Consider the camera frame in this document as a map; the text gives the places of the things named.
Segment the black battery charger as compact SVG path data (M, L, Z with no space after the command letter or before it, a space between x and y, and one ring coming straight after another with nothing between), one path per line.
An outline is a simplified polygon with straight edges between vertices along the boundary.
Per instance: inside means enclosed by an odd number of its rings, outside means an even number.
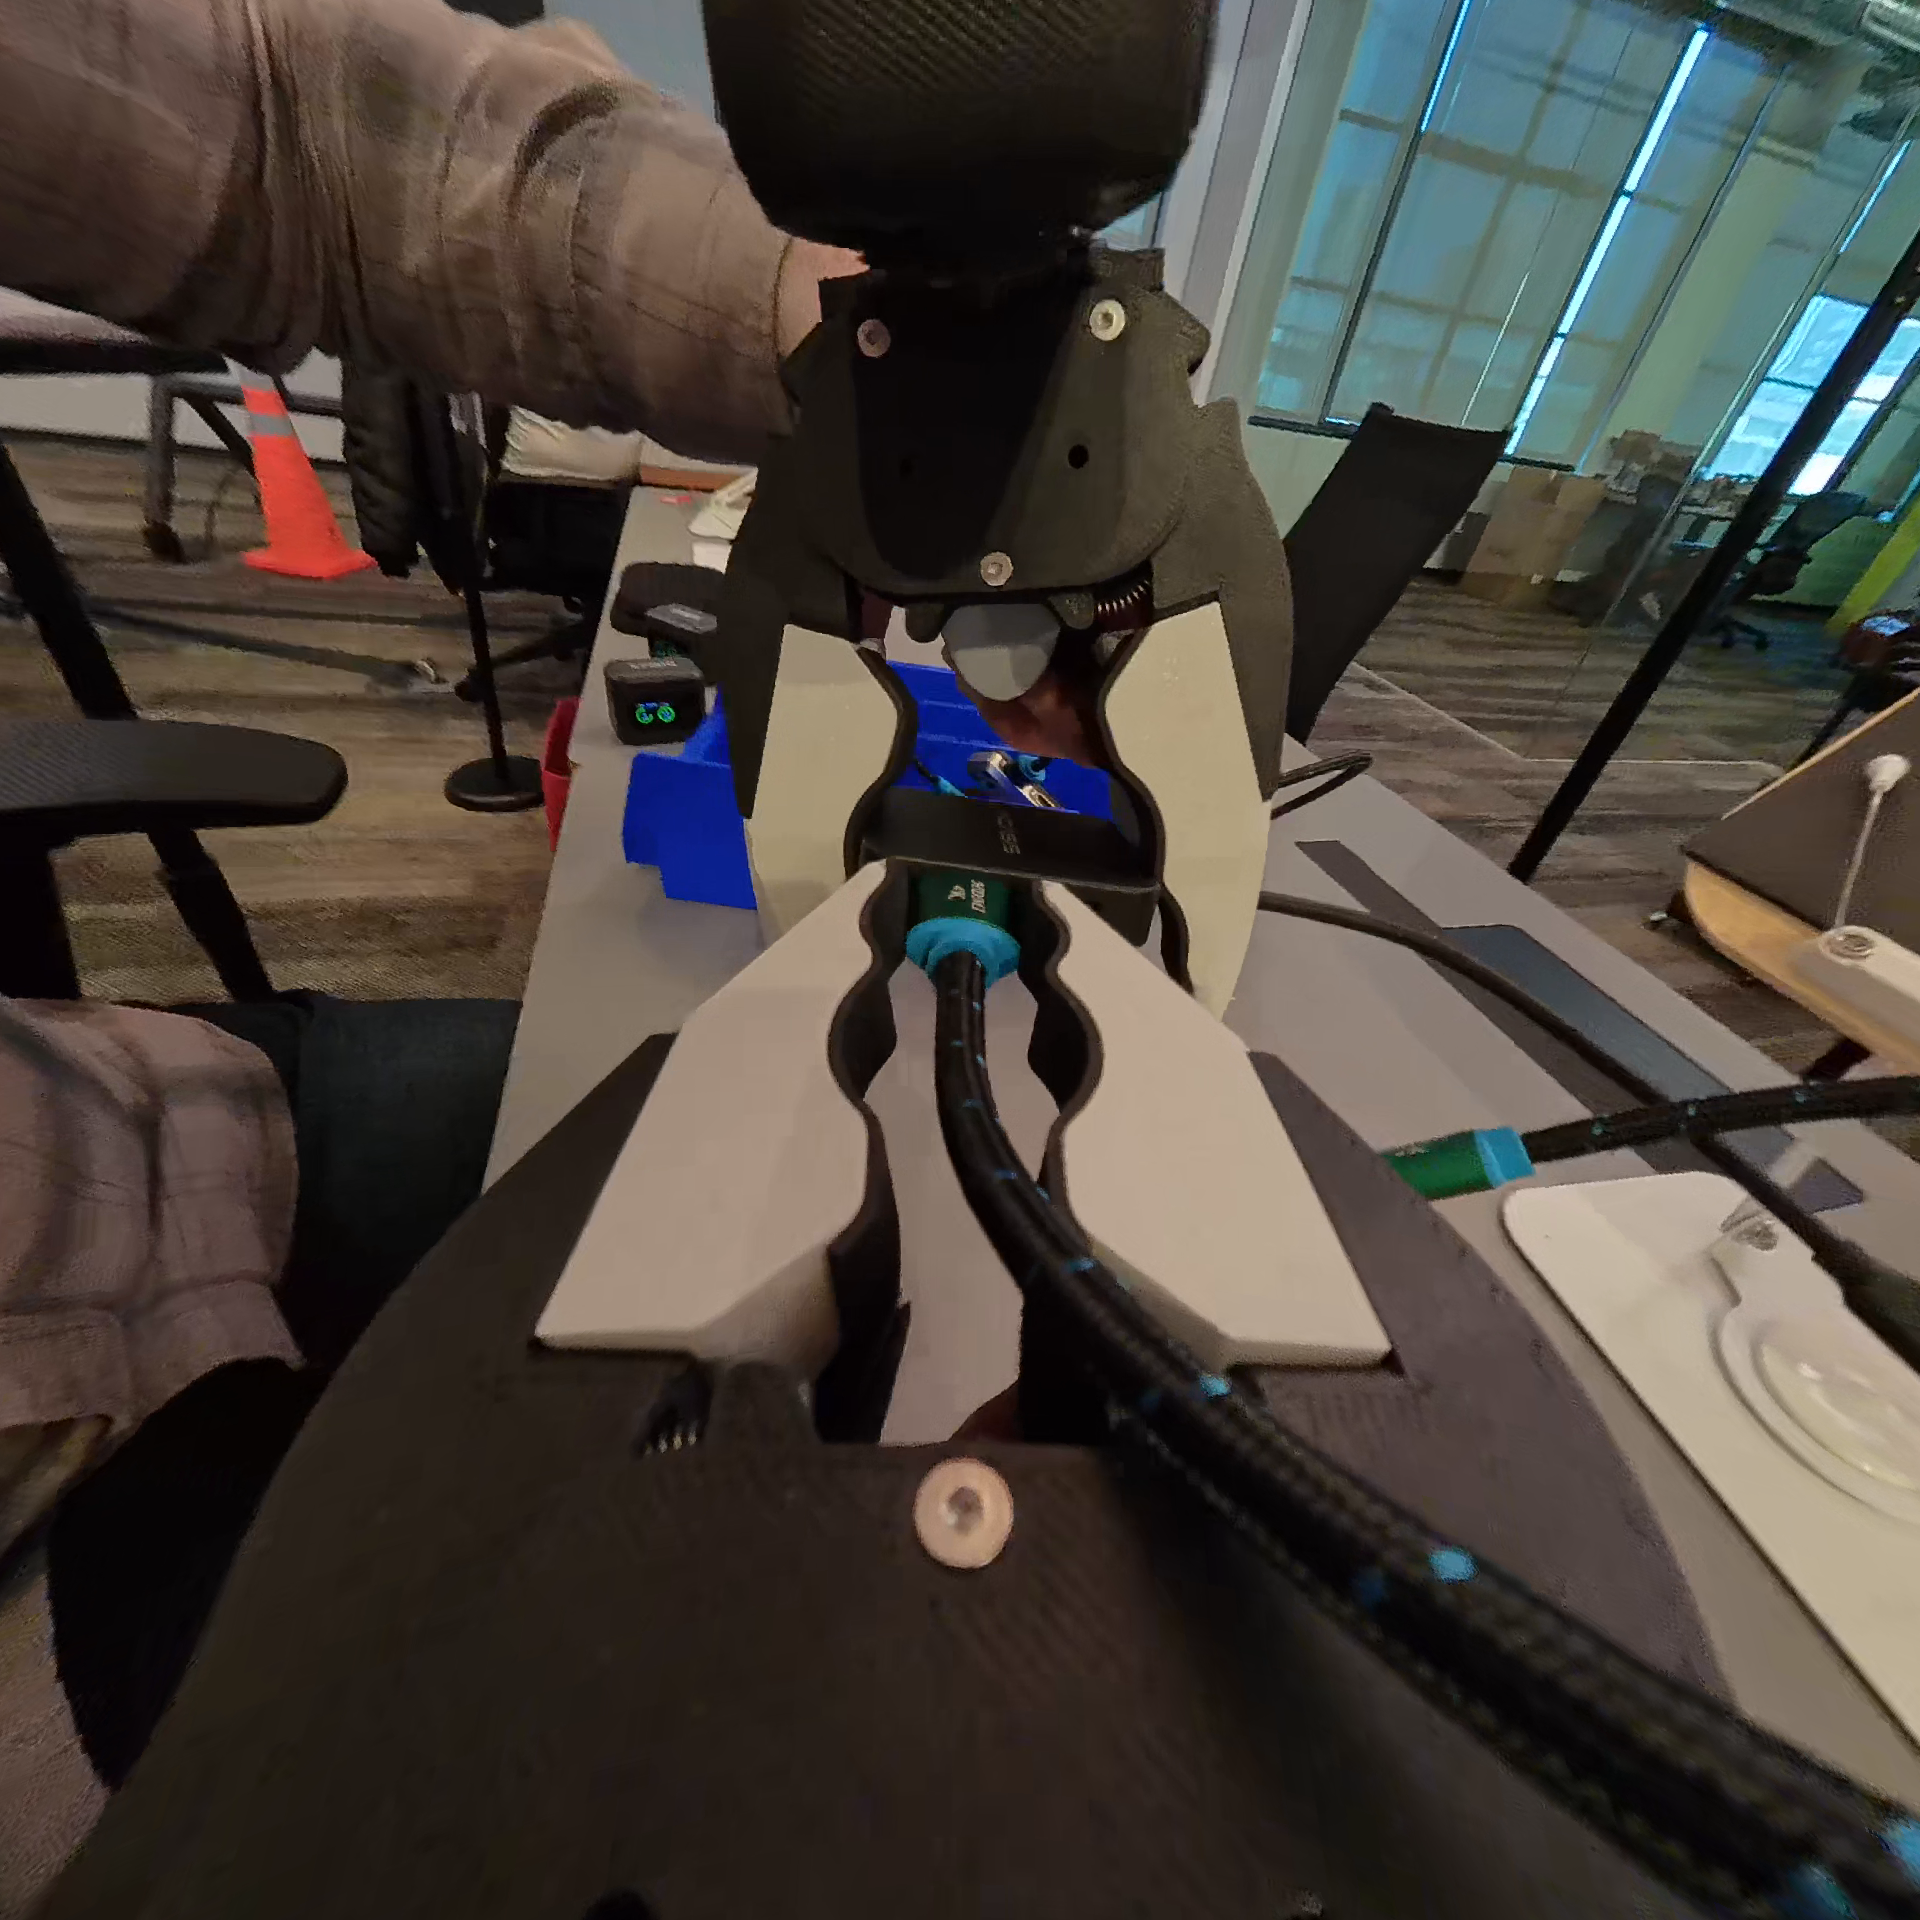
M605 661L601 688L611 739L623 748L680 746L708 720L708 678L677 653Z

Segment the cardboard boxes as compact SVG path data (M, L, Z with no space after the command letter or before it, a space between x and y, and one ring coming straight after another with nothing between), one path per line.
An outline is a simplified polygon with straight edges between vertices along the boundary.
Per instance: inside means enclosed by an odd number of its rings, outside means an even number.
M1493 608L1541 610L1607 493L1600 475L1515 465L1458 587Z

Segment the person's left hand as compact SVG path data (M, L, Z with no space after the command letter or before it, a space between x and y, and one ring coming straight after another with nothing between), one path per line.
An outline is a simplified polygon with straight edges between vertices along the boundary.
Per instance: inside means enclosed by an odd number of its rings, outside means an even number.
M1060 758L1105 770L1112 754L1097 727L1097 688L1048 671L1013 699L969 693L985 727L1013 754Z

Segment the black high-back chair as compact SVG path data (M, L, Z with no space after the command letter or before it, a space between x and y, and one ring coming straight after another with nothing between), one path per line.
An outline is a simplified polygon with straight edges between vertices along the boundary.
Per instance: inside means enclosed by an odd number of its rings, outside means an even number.
M1283 536L1292 658L1283 729L1303 742L1336 685L1499 467L1508 429L1371 404Z

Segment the black box white label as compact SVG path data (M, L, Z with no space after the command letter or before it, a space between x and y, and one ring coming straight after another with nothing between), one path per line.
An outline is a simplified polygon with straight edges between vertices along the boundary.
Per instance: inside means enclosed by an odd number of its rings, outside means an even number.
M715 632L723 592L723 572L704 565L636 560L618 574L605 620L614 632L686 655Z

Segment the dark desk hatch panel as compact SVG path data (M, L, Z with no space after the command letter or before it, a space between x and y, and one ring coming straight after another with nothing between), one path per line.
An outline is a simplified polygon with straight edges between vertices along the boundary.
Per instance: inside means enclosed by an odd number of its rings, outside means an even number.
M1606 1060L1644 1083L1613 1086L1632 1099L1681 1100L1725 1092L1725 1083L1636 1019L1617 999L1578 973L1519 924L1453 924L1440 935L1469 958L1512 980L1529 1000L1566 1021Z

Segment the dark trousers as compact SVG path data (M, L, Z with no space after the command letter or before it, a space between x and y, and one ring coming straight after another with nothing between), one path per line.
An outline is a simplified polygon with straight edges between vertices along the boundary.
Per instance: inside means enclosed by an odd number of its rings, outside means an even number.
M276 1070L298 1150L281 1312L300 1367L231 1360L170 1394L56 1506L59 1690L94 1778L122 1789L201 1641L301 1423L391 1295L475 1201L514 1000L179 1004Z

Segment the person's left forearm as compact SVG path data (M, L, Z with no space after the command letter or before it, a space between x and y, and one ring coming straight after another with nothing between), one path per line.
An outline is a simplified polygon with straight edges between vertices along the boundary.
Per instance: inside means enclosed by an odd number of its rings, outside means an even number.
M9 3L3 288L261 372L319 353L755 465L860 254L569 20Z

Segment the orange traffic cone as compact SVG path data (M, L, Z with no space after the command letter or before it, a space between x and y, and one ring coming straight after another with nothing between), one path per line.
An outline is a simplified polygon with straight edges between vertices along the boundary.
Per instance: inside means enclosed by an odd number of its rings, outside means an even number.
M369 572L375 562L343 534L285 398L263 375L240 372L235 378L261 522L261 544L243 552L241 562L255 572L306 582Z

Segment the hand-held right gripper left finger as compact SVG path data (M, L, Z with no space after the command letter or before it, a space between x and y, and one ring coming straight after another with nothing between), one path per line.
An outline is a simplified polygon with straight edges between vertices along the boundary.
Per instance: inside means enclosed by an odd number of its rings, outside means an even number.
M898 1048L906 877L864 866L670 1038L534 1336L769 1364L828 1443L880 1441L910 1309L868 1092Z

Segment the white stand bar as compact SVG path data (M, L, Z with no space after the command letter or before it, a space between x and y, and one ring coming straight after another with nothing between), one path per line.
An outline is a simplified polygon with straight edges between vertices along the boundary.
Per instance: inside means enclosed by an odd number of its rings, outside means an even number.
M1884 932L1840 924L1792 951L1792 973L1848 1019L1917 1046L1917 956Z

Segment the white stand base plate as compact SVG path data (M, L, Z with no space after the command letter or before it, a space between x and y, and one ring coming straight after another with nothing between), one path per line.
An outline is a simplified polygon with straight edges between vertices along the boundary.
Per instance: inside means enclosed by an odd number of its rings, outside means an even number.
M1508 1240L1915 1748L1917 1386L1705 1172L1510 1189Z

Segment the wooden stand board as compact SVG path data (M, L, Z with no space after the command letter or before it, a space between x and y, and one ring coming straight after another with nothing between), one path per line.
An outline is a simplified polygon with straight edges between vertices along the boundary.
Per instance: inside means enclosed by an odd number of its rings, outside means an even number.
M1703 828L1683 905L1710 949L1867 1054L1910 1048L1809 992L1793 951L1859 926L1917 954L1917 699L1886 709Z

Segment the black port adapter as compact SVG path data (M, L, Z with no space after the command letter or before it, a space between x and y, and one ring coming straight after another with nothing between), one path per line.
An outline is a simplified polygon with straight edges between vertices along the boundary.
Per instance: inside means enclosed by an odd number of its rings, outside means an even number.
M858 851L865 860L1064 886L1135 949L1158 917L1159 885L1143 846L1092 815L891 786Z

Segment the glass window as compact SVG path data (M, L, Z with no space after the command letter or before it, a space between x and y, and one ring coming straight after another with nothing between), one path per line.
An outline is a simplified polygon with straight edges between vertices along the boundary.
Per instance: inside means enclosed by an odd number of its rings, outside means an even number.
M1915 228L1915 4L1310 4L1233 302L1268 443L1757 476Z

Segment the black round base stand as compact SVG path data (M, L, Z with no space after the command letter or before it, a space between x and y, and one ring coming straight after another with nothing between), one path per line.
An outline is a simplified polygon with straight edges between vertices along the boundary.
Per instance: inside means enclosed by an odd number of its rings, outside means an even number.
M443 781L443 798L475 815L512 815L542 807L542 772L536 758L510 753L505 717L496 682L496 663L484 603L484 511L486 447L477 434L481 417L468 397L446 397L439 421L443 456L446 540L453 558L453 592L468 638L468 688L480 711L486 748L456 767Z

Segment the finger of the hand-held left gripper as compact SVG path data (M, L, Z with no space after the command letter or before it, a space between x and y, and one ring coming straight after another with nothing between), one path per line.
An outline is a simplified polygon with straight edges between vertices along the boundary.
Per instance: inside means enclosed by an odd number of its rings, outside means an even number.
M1134 634L1105 675L1097 714L1146 828L1164 966L1199 1004L1226 1011L1258 918L1269 813L1219 607Z
M742 825L764 942L789 935L858 870L870 819L906 767L915 723L880 641L782 630Z

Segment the black tripod stand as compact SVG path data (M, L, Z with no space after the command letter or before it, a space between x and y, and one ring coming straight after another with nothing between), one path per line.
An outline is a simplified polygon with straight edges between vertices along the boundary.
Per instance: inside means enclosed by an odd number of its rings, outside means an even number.
M1840 418L1859 381L1872 372L1884 349L1910 318L1917 300L1917 239L1912 237L1891 273L1849 336L1837 349L1826 375L1812 391L1785 439L1735 511L1728 533L1700 565L1691 587L1678 598L1636 669L1596 723L1533 827L1505 863L1505 874L1529 885L1589 800L1600 778L1633 734L1668 675L1683 657L1691 638L1710 623L1725 589L1764 540L1774 512L1787 498L1821 441Z

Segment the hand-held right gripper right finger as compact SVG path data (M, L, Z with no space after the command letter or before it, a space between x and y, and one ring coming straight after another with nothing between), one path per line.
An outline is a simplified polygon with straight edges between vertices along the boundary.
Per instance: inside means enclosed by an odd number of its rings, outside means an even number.
M1088 1045L1052 1191L1212 1375L1358 1371L1388 1334L1244 1042L1061 885L1046 984Z

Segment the blue plastic bin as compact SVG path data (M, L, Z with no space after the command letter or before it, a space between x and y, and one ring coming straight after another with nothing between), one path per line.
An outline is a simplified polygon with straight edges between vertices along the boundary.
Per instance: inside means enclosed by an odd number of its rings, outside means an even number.
M913 744L893 788L927 793L910 772L915 757L964 783L972 754L1004 750L951 671L893 669L918 711ZM658 870L670 901L753 908L755 885L720 694L708 688L708 717L690 740L633 753L621 815L626 860ZM1048 785L1067 813L1105 819L1119 828L1108 777L1052 761Z

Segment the dark hanging jacket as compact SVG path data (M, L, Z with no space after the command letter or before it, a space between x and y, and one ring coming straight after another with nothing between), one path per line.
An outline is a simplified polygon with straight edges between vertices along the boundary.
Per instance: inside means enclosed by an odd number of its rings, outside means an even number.
M481 558L510 411L443 397L384 367L340 363L342 453L359 549L390 579L427 565L449 594Z

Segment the black mesh office chair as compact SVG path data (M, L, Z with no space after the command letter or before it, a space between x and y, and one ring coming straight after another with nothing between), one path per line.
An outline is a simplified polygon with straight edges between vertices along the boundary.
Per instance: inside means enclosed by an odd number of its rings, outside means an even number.
M250 924L199 834L316 825L345 788L347 768L333 748L278 733L149 719L3 723L3 997L82 997L54 852L141 836L225 995L274 1000Z

